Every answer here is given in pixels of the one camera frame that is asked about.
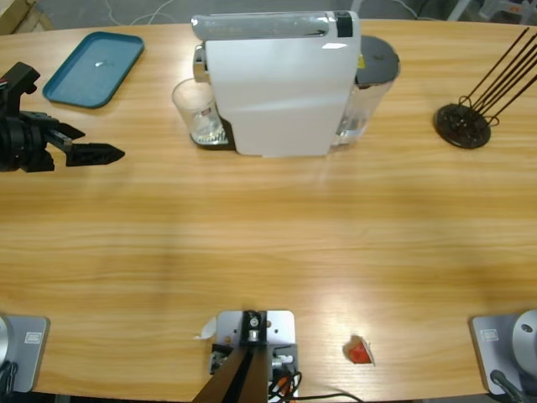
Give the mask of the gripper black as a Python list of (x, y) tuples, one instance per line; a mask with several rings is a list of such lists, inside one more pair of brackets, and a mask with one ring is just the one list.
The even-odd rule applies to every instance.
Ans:
[(109, 165), (125, 152), (110, 144), (73, 144), (85, 134), (46, 113), (21, 111), (17, 117), (1, 115), (1, 172), (23, 170), (47, 172), (55, 163), (46, 150), (47, 143), (56, 148), (70, 148), (66, 153), (68, 167)]

